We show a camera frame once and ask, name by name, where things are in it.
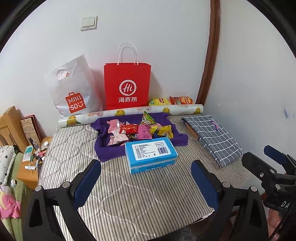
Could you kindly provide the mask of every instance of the white plastic bag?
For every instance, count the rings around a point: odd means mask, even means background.
[[[102,110],[102,101],[84,55],[44,75],[55,107],[62,117]]]

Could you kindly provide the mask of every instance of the wrapping paper roll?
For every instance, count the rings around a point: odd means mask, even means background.
[[[144,111],[148,113],[165,112],[171,115],[190,115],[201,114],[203,112],[203,105],[201,104],[182,104],[182,105],[155,105],[144,107],[133,107],[116,110],[103,110],[88,114],[72,115],[59,119],[59,127],[78,126],[94,123],[98,118],[119,116],[119,115],[133,115],[142,114]]]

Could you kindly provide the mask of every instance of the blue gripper pad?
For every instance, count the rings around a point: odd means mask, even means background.
[[[198,188],[202,192],[202,195],[208,206],[214,208],[217,211],[219,208],[218,192],[213,187],[211,181],[205,175],[204,171],[195,161],[191,164],[191,174]]]
[[[267,145],[266,147],[264,147],[263,151],[265,155],[275,160],[278,164],[286,164],[286,156],[283,153],[279,152],[277,149],[274,149],[273,147]]]
[[[94,185],[96,184],[101,174],[101,163],[96,161],[92,168],[88,171],[85,177],[80,182],[74,193],[74,208],[77,210],[82,207],[89,197]]]

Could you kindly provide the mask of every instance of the folded plaid fabric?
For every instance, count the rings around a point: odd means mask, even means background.
[[[244,154],[239,144],[211,115],[184,117],[183,120],[198,134],[199,141],[219,167],[225,167]]]

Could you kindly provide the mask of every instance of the polka dot pillow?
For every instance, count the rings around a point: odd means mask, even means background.
[[[15,148],[13,146],[0,147],[0,186],[7,184],[8,175],[15,156]]]

